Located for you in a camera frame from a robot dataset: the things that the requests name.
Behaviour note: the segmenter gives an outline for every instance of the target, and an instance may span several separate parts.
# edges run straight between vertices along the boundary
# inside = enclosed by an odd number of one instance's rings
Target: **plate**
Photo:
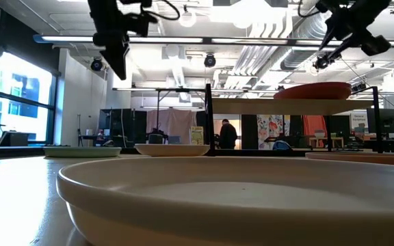
[[[344,82],[322,82],[299,85],[280,91],[275,99],[347,99],[351,85]]]
[[[99,158],[115,157],[121,152],[121,148],[112,147],[44,147],[47,157],[66,158]]]
[[[359,152],[331,152],[331,153],[306,153],[309,159],[356,161],[361,163],[377,163],[394,165],[394,154],[359,153]]]
[[[112,159],[57,191],[96,246],[394,244],[394,166],[308,159]]]
[[[135,148],[148,156],[202,156],[209,150],[208,145],[185,144],[135,144]]]

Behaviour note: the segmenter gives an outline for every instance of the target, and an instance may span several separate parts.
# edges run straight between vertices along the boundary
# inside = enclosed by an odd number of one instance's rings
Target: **shelf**
[[[250,115],[334,115],[373,105],[372,100],[213,98],[212,101],[213,113]]]

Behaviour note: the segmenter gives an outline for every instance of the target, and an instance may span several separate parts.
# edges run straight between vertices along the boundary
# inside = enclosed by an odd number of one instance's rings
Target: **red plate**
[[[275,99],[347,99],[351,85],[344,82],[323,82],[299,85],[278,92]]]

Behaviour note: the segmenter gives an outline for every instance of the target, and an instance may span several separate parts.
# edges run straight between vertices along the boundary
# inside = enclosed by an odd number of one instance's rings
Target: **window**
[[[49,110],[0,98],[0,136],[3,131],[29,133],[29,141],[46,141]]]
[[[10,53],[0,57],[0,92],[50,104],[53,75]]]

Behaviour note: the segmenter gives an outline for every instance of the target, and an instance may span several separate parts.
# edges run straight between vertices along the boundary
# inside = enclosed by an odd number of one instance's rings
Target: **man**
[[[227,119],[223,120],[222,130],[220,131],[220,148],[230,149],[235,148],[235,141],[237,140],[237,130],[229,123]]]

